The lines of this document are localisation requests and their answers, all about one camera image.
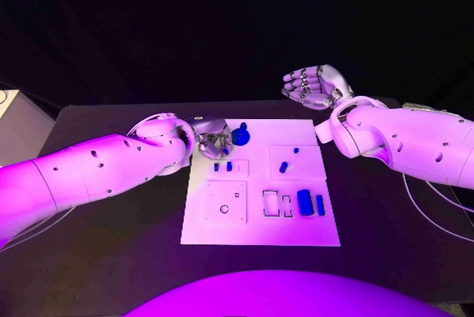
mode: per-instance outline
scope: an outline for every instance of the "white robotic arm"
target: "white robotic arm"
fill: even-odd
[[[474,122],[427,109],[389,109],[358,96],[330,65],[284,76],[283,93],[313,109],[333,108],[316,126],[322,143],[335,140],[353,158],[375,157],[396,171],[427,181],[474,188]]]
[[[196,117],[185,122],[173,114],[157,114],[126,136],[92,139],[0,168],[0,248],[58,212],[188,166],[196,142],[208,158],[218,159],[231,151],[225,120]]]

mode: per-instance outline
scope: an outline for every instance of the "black curtain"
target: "black curtain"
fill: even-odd
[[[0,83],[71,104],[284,99],[339,68],[358,94],[473,115],[470,0],[2,0]]]

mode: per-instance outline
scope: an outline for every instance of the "table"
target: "table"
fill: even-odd
[[[394,99],[382,101],[398,107]],[[332,111],[290,100],[69,106],[42,155],[110,133],[126,134],[160,112],[182,118],[311,118],[317,124]],[[322,145],[322,154],[342,247],[180,245],[188,167],[80,206],[54,228],[0,254],[0,315],[114,316],[192,281],[262,269],[342,275],[433,303],[473,302],[474,244],[424,219],[401,173],[381,161],[348,159],[335,143]],[[408,178],[425,213],[474,238],[463,210],[424,181]]]

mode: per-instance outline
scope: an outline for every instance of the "blue rectangular block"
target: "blue rectangular block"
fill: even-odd
[[[323,203],[323,196],[322,195],[316,195],[316,205],[319,207],[319,215],[324,216],[326,211],[324,211],[324,203]]]
[[[303,216],[311,216],[314,214],[311,195],[307,189],[299,190],[299,205],[300,214]]]

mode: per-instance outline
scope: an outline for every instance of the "blue object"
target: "blue object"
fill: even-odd
[[[314,214],[311,195],[307,189],[299,190],[299,205],[300,205],[300,214],[303,216],[311,216]]]
[[[319,207],[319,215],[324,216],[326,212],[324,212],[324,203],[323,203],[323,196],[322,195],[316,195],[316,205]]]
[[[241,123],[241,127],[232,131],[231,137],[232,143],[238,146],[244,146],[250,142],[250,132],[245,123]]]
[[[288,167],[288,163],[283,162],[281,163],[281,167],[280,167],[280,172],[284,173],[284,171],[287,171],[287,167]]]

